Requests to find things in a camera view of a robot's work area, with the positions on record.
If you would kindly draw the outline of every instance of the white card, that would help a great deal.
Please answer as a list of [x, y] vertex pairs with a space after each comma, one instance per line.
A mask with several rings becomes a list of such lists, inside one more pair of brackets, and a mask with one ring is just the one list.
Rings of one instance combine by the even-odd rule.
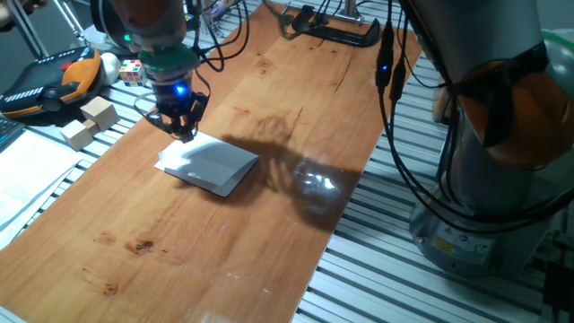
[[175, 141], [159, 155], [155, 168], [218, 196], [227, 196], [259, 158], [199, 132], [191, 142]]

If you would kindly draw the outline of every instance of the wood grain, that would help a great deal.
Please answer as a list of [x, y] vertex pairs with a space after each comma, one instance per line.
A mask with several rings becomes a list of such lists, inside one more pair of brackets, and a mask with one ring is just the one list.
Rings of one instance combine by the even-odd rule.
[[260, 155], [231, 195], [156, 170], [171, 139], [141, 121], [0, 252], [0, 305], [29, 322], [290, 320], [382, 129], [378, 47], [281, 39], [261, 7], [251, 23], [224, 73], [201, 69], [200, 129]]

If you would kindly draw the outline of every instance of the wooden block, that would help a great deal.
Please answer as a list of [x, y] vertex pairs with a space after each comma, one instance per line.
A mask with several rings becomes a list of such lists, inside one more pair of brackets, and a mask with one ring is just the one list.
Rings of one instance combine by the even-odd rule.
[[93, 120], [87, 119], [83, 121], [83, 125], [88, 128], [88, 131], [90, 131], [91, 136], [95, 136], [100, 131], [98, 124], [96, 124]]
[[82, 107], [83, 115], [98, 124], [100, 131], [108, 130], [119, 121], [114, 105], [101, 97], [95, 97]]
[[93, 141], [90, 130], [78, 120], [74, 120], [67, 124], [60, 131], [65, 141], [72, 146], [76, 151], [81, 150]]

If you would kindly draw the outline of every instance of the white paper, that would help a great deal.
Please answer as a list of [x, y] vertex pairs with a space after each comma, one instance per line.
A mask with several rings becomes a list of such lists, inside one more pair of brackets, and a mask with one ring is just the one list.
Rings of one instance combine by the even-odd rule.
[[12, 219], [12, 221], [9, 222], [5, 229], [0, 231], [0, 250], [10, 244], [10, 242], [16, 238], [18, 232], [20, 232], [24, 225], [28, 223], [28, 221], [34, 216], [34, 214], [36, 214], [36, 212], [44, 205], [44, 203], [48, 201], [52, 193], [54, 193], [62, 181], [64, 181], [64, 179], [70, 175], [73, 169], [74, 166], [72, 166], [72, 168], [64, 173], [64, 175], [57, 179], [51, 187], [49, 187], [38, 199], [36, 199], [36, 201], [30, 205], [30, 207], [23, 210], [20, 214], [18, 214], [16, 218]]
[[219, 196], [227, 196], [258, 159], [254, 153], [202, 133], [186, 144], [173, 142], [159, 155], [155, 168]]
[[24, 132], [0, 153], [0, 228], [80, 160], [78, 153]]

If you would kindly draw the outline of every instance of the label sticker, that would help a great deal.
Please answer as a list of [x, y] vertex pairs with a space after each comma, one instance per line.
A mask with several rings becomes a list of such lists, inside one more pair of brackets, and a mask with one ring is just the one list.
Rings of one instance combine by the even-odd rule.
[[491, 253], [492, 239], [477, 238], [441, 223], [432, 242], [437, 249], [455, 259], [473, 264], [484, 264]]

